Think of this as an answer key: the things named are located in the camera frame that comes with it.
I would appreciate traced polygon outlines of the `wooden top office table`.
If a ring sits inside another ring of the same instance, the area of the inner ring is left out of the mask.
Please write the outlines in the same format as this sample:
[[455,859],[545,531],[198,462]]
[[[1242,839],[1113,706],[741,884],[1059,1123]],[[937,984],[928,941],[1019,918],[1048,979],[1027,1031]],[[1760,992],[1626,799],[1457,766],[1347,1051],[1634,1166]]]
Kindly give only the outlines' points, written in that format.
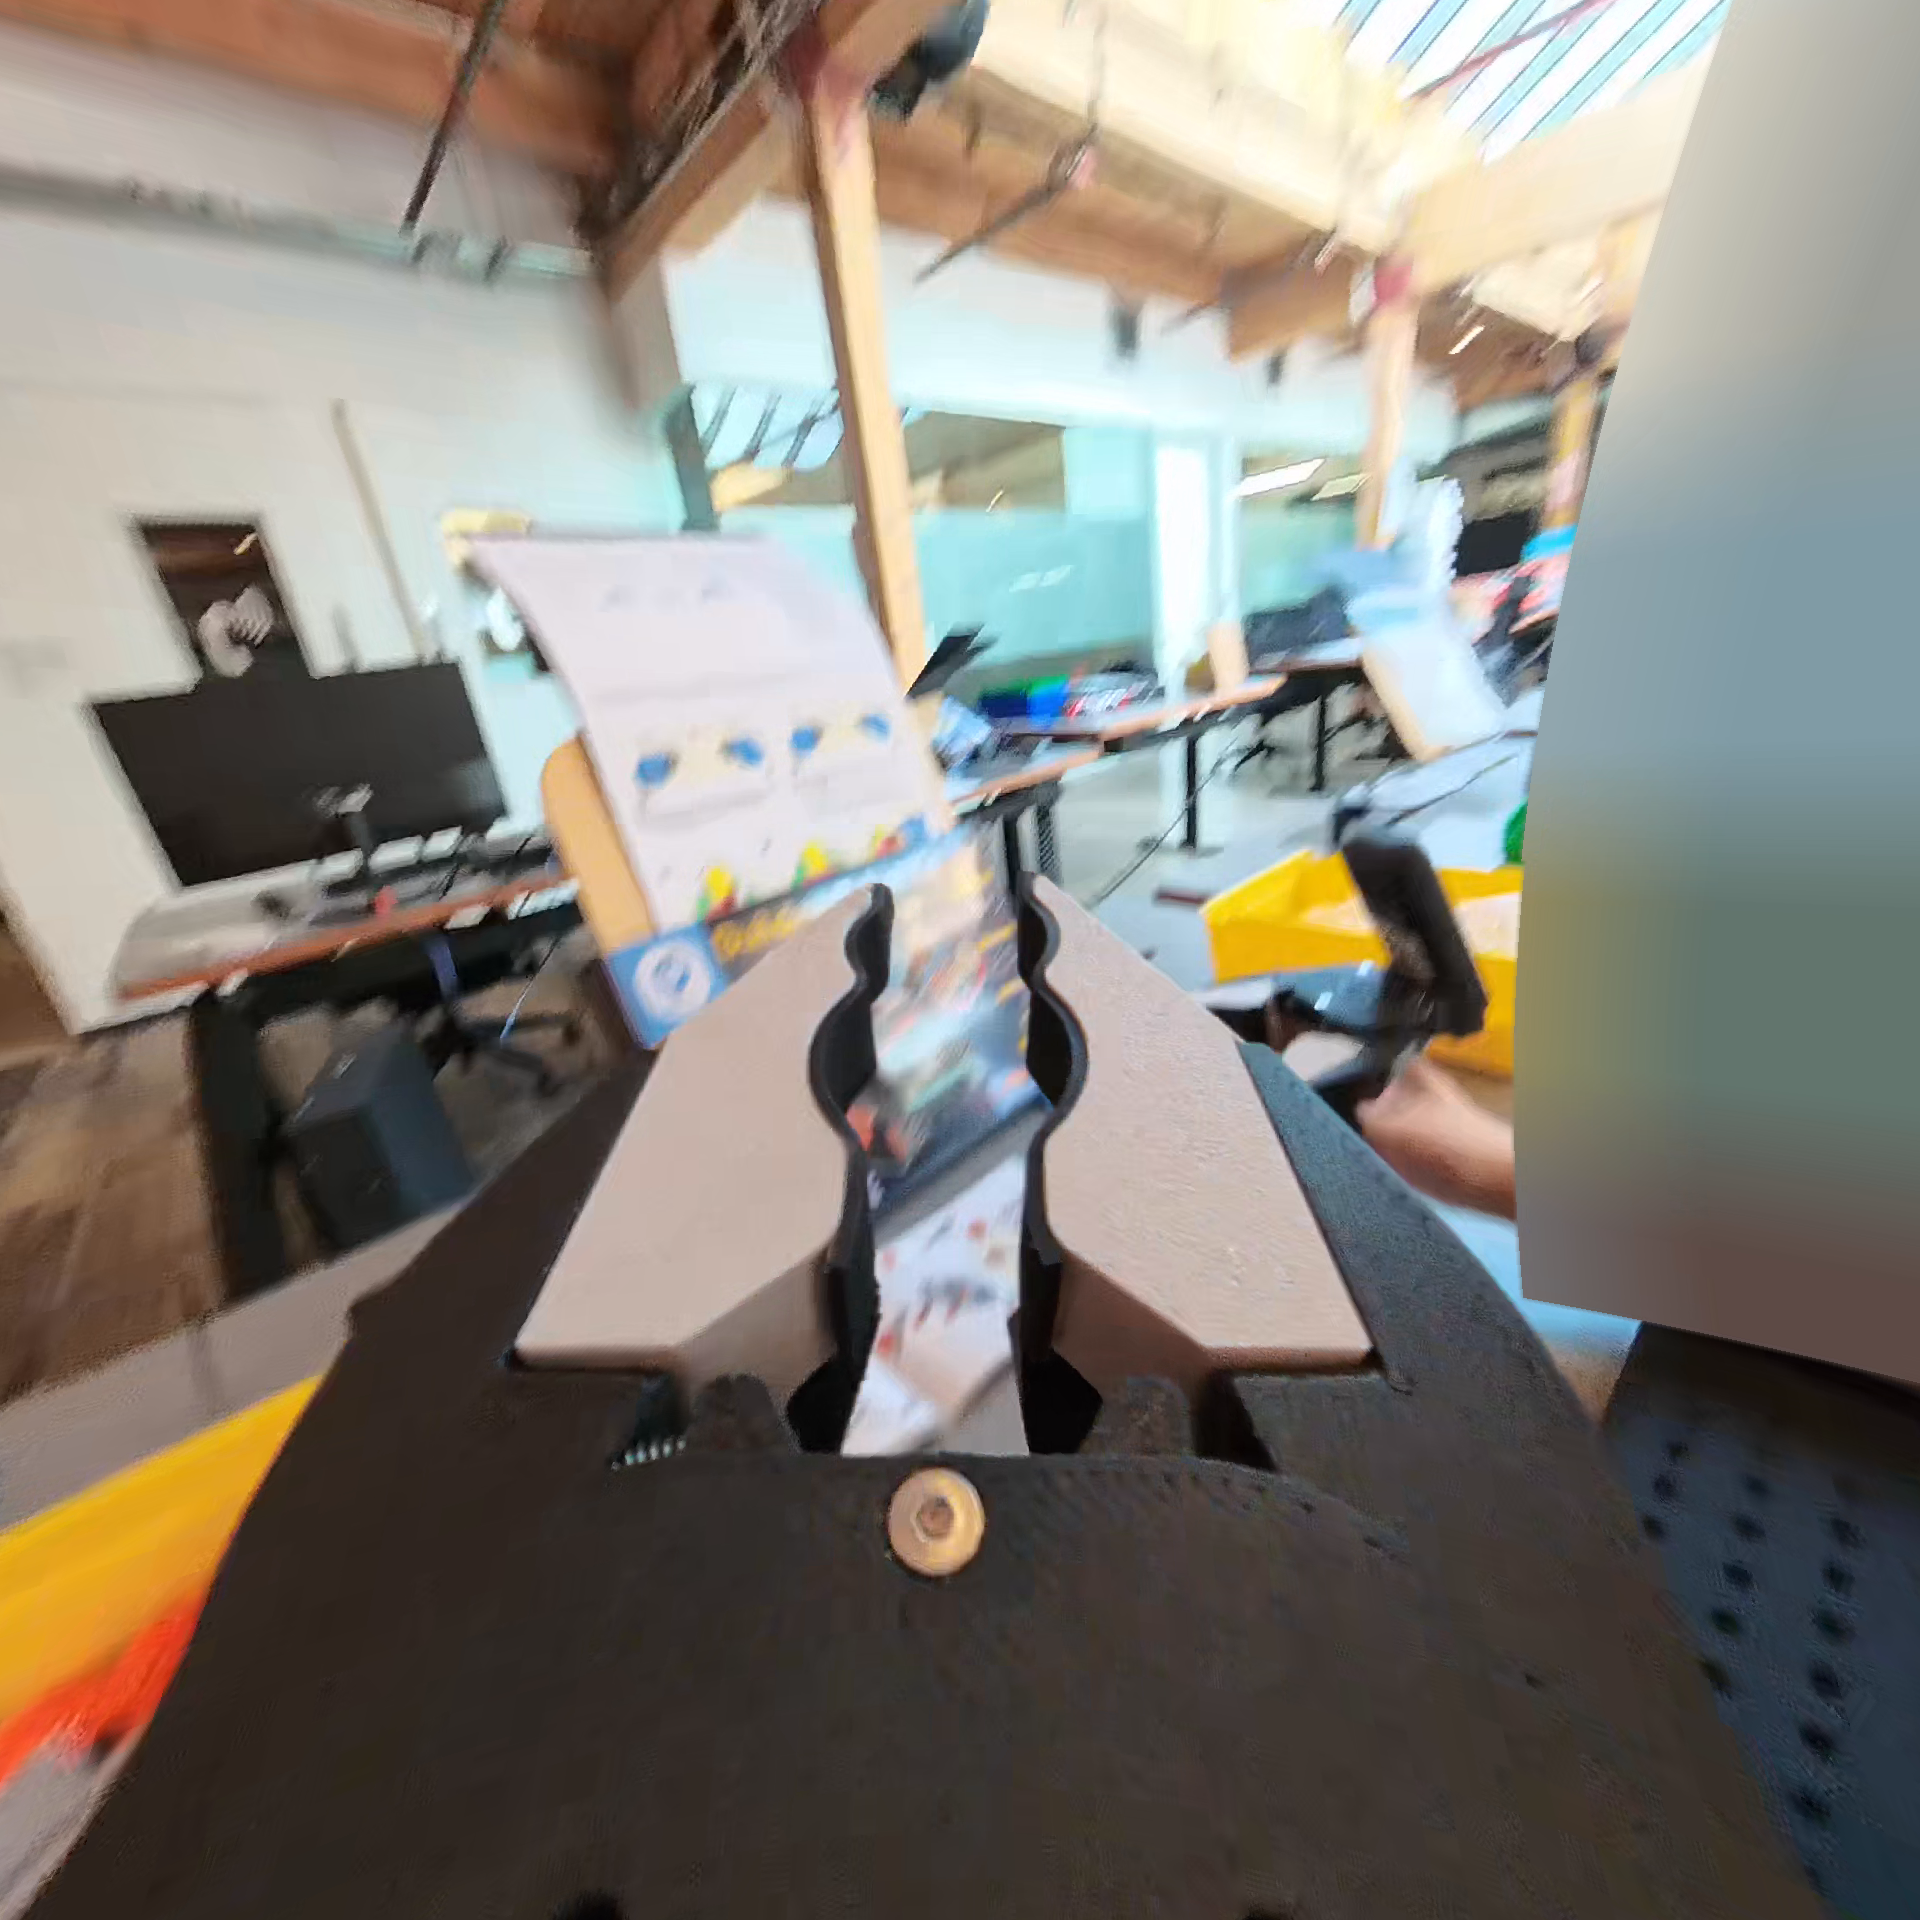
[[958,819],[977,815],[987,822],[1016,822],[1034,813],[1034,854],[1048,859],[1051,815],[1069,772],[1083,772],[1104,759],[1130,751],[1181,747],[1184,794],[1175,815],[1177,847],[1199,854],[1203,850],[1203,778],[1197,739],[1247,716],[1265,718],[1278,708],[1286,684],[1288,674],[1280,672],[1197,698],[993,720],[993,751],[946,778],[951,812]]

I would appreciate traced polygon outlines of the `black office chair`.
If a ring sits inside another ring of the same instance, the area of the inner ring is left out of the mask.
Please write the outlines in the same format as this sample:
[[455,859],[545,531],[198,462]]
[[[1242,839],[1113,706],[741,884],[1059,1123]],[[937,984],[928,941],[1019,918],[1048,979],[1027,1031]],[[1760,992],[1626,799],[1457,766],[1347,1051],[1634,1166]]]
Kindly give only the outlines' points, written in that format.
[[[448,1064],[464,1069],[494,1062],[514,1071],[539,1098],[555,1098],[561,1080],[520,1031],[559,1032],[568,1047],[582,1040],[582,1018],[566,1011],[527,1011],[526,1000],[545,966],[559,955],[559,933],[514,933],[512,924],[471,927],[434,927],[418,936],[426,966],[426,989],[411,1015],[411,1037],[429,1071]],[[475,1012],[472,1000],[496,987],[517,983],[517,997],[504,1015]]]

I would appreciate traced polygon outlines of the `instruction poster on stand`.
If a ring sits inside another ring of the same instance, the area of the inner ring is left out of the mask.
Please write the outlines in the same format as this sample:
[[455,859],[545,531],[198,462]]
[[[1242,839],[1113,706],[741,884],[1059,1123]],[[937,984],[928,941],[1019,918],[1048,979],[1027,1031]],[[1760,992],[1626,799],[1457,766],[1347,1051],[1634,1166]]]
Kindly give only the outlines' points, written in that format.
[[757,535],[487,535],[661,931],[937,842],[943,775],[866,604]]

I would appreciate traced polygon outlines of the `dark computer tower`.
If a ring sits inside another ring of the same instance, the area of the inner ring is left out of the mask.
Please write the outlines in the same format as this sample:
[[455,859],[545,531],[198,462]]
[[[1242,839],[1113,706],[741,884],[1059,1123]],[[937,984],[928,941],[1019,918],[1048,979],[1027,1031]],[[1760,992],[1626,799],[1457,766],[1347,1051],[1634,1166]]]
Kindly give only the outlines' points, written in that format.
[[281,1131],[314,1235],[342,1255],[461,1205],[475,1171],[411,1032],[335,1048]]

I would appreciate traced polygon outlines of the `person's right hand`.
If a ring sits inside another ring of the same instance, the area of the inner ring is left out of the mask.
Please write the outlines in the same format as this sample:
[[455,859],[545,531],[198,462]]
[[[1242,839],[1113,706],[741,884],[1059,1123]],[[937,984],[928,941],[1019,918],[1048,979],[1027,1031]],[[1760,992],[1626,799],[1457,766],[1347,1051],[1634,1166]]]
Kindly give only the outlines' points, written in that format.
[[1354,1106],[1377,1159],[1431,1200],[1518,1221],[1518,1157],[1507,1120],[1485,1110],[1425,1056],[1413,1056]]

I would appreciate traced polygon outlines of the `wooden support post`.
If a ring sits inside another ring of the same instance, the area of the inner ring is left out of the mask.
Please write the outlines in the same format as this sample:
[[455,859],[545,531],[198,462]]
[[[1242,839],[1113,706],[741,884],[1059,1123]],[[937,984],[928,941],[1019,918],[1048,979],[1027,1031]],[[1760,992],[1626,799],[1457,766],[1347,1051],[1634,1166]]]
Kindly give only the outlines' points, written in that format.
[[1367,551],[1383,548],[1391,540],[1385,531],[1385,506],[1403,448],[1419,316],[1421,301],[1410,256],[1379,254],[1369,274],[1369,303],[1359,325],[1369,407],[1353,531],[1354,546]]
[[928,659],[928,630],[905,430],[885,347],[869,86],[815,27],[787,45],[784,72],[800,109],[800,173],[843,422],[854,562],[895,674],[909,686]]

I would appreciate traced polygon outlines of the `blue robot kit box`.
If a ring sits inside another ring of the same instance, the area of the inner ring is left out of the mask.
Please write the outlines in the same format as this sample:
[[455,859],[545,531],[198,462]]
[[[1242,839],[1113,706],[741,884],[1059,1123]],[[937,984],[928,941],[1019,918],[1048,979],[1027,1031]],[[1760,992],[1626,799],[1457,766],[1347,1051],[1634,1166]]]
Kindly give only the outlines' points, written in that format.
[[614,949],[614,1000],[645,1048],[862,887],[893,901],[891,971],[870,1008],[874,1069],[847,1118],[877,1214],[1042,1103],[1025,1062],[1016,911],[987,831],[962,822],[864,870]]

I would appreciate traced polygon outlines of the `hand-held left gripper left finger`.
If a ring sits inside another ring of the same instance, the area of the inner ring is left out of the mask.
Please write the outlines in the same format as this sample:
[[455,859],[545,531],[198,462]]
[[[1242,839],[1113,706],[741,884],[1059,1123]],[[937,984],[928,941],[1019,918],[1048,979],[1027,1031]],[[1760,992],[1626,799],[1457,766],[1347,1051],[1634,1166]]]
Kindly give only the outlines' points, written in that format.
[[514,1341],[520,1367],[760,1382],[843,1450],[880,1296],[850,1101],[877,1064],[893,895],[857,884],[658,1048]]

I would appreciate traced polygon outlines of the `black computer monitor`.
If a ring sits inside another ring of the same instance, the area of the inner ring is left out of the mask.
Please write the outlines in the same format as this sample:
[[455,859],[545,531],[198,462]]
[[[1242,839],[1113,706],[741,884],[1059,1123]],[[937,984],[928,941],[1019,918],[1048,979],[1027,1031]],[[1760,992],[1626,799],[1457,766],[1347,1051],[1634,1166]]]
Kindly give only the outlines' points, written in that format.
[[510,812],[450,660],[207,679],[86,716],[182,890],[480,835]]

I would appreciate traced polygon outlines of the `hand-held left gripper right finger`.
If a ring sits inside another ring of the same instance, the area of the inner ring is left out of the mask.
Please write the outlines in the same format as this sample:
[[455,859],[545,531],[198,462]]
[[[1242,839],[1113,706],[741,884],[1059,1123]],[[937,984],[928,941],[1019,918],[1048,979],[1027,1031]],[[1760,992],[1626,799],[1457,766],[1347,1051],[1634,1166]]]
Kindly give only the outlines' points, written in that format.
[[1129,1382],[1206,1420],[1235,1378],[1375,1362],[1302,1175],[1217,1012],[1042,875],[1019,884],[1024,1442],[1075,1451]]

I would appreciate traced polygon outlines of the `wooden table black frame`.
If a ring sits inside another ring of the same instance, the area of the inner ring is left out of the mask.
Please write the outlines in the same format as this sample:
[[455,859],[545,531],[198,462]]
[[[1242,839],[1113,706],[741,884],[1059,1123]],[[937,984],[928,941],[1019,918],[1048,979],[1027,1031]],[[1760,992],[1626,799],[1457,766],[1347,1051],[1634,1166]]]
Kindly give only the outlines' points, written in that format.
[[302,880],[242,895],[184,894],[128,927],[114,958],[114,997],[182,997],[187,1085],[229,1301],[295,1271],[279,1210],[289,1112],[274,1093],[262,1032],[282,1020],[369,1005],[411,1032],[429,984],[418,936],[499,920],[514,933],[568,936],[584,924],[555,862],[510,859],[448,875],[408,903],[347,906]]

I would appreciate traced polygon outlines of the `open instruction booklet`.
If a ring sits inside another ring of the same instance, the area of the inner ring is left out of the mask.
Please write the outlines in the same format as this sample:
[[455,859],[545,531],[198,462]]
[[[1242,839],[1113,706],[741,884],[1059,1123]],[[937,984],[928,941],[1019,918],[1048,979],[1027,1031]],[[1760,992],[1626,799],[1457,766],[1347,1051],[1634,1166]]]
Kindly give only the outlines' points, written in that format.
[[1016,1397],[1024,1162],[1000,1159],[880,1237],[880,1325],[843,1455],[1021,1455]]

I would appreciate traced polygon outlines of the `yellow parts bin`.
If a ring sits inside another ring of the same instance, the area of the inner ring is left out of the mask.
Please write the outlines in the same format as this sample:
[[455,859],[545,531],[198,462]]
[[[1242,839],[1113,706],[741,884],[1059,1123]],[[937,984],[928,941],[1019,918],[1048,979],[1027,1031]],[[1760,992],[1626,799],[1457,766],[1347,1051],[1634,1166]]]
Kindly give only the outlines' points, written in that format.
[[3,1532],[2,1725],[210,1586],[318,1388],[318,1376],[287,1386]]
[[[1514,1068],[1522,867],[1437,874],[1488,995],[1475,1036],[1431,1051],[1457,1071],[1507,1080]],[[1346,965],[1383,966],[1386,949],[1339,854],[1295,852],[1201,906],[1217,981]]]

